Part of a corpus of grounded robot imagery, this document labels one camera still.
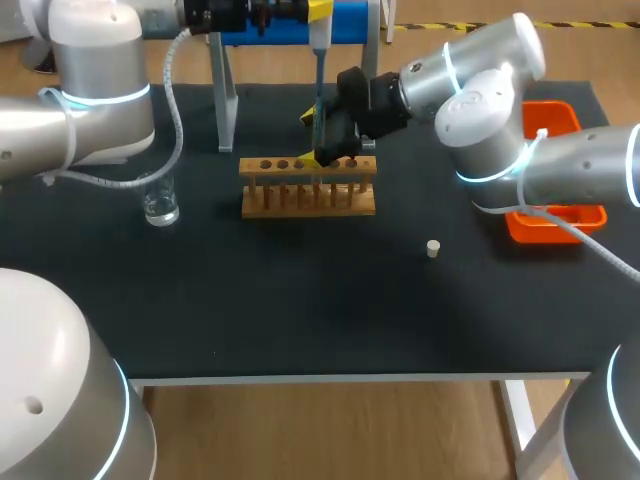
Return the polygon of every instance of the cable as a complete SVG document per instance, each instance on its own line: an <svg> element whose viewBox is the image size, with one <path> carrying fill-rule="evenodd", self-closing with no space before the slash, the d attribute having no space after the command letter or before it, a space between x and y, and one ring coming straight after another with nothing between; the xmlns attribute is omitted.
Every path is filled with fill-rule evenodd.
<svg viewBox="0 0 640 480"><path fill-rule="evenodd" d="M588 247L594 250L598 255L600 255L602 258L604 258L607 262L609 262L615 268L620 270L622 273L627 275L629 278L640 283L640 271L636 270L627 262L622 260L617 255L615 255L613 252L603 247L601 244L599 244L596 240L591 238L589 235L577 229L570 223L565 222L562 218L550 214L549 212L546 211L545 208L534 208L531 205L527 205L524 198L524 174L527 170L527 166L529 165L531 158L533 157L533 151L535 150L535 146L543 138L546 138L546 136L547 136L546 129L538 130L536 139L529 146L530 155L527 159L527 162L523 165L522 170L520 171L520 174L518 175L516 192L518 195L519 205L516 207L507 207L507 208L483 208L478 205L476 205L476 207L478 207L483 212L492 213L492 214L504 214L507 212L520 211L525 215L529 215L532 217L541 217L551 223L555 223L558 227L562 228L564 231L570 233L574 237L581 240L584 244L586 244Z"/></svg>
<svg viewBox="0 0 640 480"><path fill-rule="evenodd" d="M64 119L67 124L67 153L65 155L64 163L58 170L53 170L52 172L43 174L45 182L53 183L56 175L67 170L73 163L73 159L76 156L76 149L78 147L78 134L76 131L76 124L73 121L73 113L69 107L69 102L62 96L62 93L55 88L47 87L38 92L38 96L40 98L45 98L48 94L53 95L62 107L62 110L64 111Z"/></svg>
<svg viewBox="0 0 640 480"><path fill-rule="evenodd" d="M180 155L182 154L182 147L184 146L184 129L182 127L182 119L180 118L180 112L178 110L176 98L173 93L173 82L171 79L171 73L173 70L173 57L175 56L180 44L182 44L186 39L190 37L191 37L191 31L189 29L183 30L173 40L173 42L171 42L171 45L169 46L169 50L167 51L167 56L165 57L165 61L164 61L164 70L163 70L164 91L167 96L167 102L169 103L171 118L173 119L173 125L176 131L176 144L173 148L173 153L171 154L171 157L169 158L167 163L165 163L159 170L157 170L156 172L152 173L147 177L140 178L137 180L123 181L123 182L108 180L106 178L94 177L93 175L87 175L86 173L72 172L72 171L61 172L59 174L61 177L70 178L72 180L78 180L80 182L90 183L98 187L124 190L128 188L138 188L143 185L153 183L171 171L171 169L178 163L178 160L180 159Z"/></svg>

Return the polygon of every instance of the test tube rack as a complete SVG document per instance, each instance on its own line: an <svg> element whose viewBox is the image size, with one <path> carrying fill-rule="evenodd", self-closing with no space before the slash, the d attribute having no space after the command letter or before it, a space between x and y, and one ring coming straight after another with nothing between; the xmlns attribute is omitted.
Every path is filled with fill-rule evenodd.
<svg viewBox="0 0 640 480"><path fill-rule="evenodd" d="M375 215L371 181L377 172L375 157L341 158L326 168L310 167L297 158L241 158L240 177L248 181L242 217Z"/></svg>

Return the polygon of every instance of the glowing blue ring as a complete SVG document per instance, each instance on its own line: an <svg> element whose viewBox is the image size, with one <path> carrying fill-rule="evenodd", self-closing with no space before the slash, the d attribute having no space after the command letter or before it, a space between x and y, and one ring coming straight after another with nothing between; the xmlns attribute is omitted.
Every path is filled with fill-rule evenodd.
<svg viewBox="0 0 640 480"><path fill-rule="evenodd" d="M118 362L114 360L116 367L118 367L118 371L120 372L120 377L122 377L122 384L124 385L125 392L125 403L124 403L124 420L122 421L122 427L120 427L120 435L118 435L118 439L116 440L116 444L113 446L113 450L111 451L111 455L107 458L107 461L104 462L104 465L100 469L100 471L93 477L93 480L101 480L113 464L113 461L116 459L118 452L120 451L120 447L122 447L122 442L124 441L124 436L127 433L127 425L129 424L129 411L131 408L130 398L129 398L129 382L127 382L127 377L124 376L124 372L118 365Z"/></svg>
<svg viewBox="0 0 640 480"><path fill-rule="evenodd" d="M447 73L449 74L449 78L451 79L451 83L453 84L453 89L456 93L460 93L462 88L460 88L460 84L458 83L458 77L456 76L456 69L453 66L453 62L451 61L451 53L449 53L449 42L444 44L442 47L442 56L444 57L444 63L447 66Z"/></svg>
<svg viewBox="0 0 640 480"><path fill-rule="evenodd" d="M520 153L520 155L518 156L515 162L513 162L511 165L509 165L507 168L505 168L501 172L493 174L489 177L469 178L469 177L465 177L460 172L456 172L456 175L458 175L458 177L460 177L461 180L464 180L465 182L468 182L468 183L490 182L491 180L495 180L497 178L503 177L507 173L510 173L518 169L520 166L526 164L529 161L529 157L531 156L532 152L533 150L528 145L525 144L524 149L522 150L522 152Z"/></svg>
<svg viewBox="0 0 640 480"><path fill-rule="evenodd" d="M611 380L611 377L613 376L613 362L615 361L616 355L618 354L618 351L620 350L621 346L622 345L616 348L616 351L613 352L613 355L611 356L611 360L609 360L609 368L607 369L607 398L609 399L609 408L611 409L613 420L616 422L616 426L620 431L620 435L622 435L622 438L624 442L627 444L627 447L629 447L629 450L631 450L631 453L633 453L636 459L640 462L640 449L638 449L638 446L635 444L635 442L631 438L631 435L629 435L629 432L627 431L626 427L622 423L622 418L620 418L620 413L618 413L618 407L616 406L616 401L613 398L613 382Z"/></svg>
<svg viewBox="0 0 640 480"><path fill-rule="evenodd" d="M73 103L78 103L86 107L96 107L98 105L118 105L120 103L131 102L137 100L140 97L144 97L151 90L151 85L147 85L142 90L132 93L131 95L125 95L123 97L114 98L81 98L74 95L69 95L67 92L62 92L64 98Z"/></svg>
<svg viewBox="0 0 640 480"><path fill-rule="evenodd" d="M629 198L634 206L640 207L640 202L636 196L636 190L633 187L633 150L636 146L636 138L638 136L638 130L640 130L640 124L633 127L631 135L629 135L629 143L627 143L627 155L625 156L625 176L627 179L627 191L629 192Z"/></svg>

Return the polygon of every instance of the yellow and black hazard tape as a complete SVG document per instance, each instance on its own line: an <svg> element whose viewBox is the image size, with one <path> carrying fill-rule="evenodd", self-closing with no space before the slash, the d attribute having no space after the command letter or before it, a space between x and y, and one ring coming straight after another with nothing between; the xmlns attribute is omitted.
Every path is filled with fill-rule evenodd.
<svg viewBox="0 0 640 480"><path fill-rule="evenodd" d="M533 22L537 28L640 28L640 22ZM457 30L472 32L484 27L481 22L400 23L395 30Z"/></svg>

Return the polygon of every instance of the black table surface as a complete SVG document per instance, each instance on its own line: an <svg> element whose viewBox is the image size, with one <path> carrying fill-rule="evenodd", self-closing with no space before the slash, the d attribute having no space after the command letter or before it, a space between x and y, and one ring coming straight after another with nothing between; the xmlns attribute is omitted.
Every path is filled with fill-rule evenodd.
<svg viewBox="0 0 640 480"><path fill-rule="evenodd" d="M66 291L130 377L588 371L634 330L637 287L583 246L513 243L502 217L474 210L431 127L378 142L377 215L247 221L238 158L304 152L312 87L240 86L233 154L217 152L211 87L176 90L187 137L173 227L147 226L139 194L70 180L0 195L0 266ZM168 158L153 96L154 146L100 173L135 178ZM543 82L528 98L607 123L588 83ZM640 217L608 214L597 239L640 264Z"/></svg>

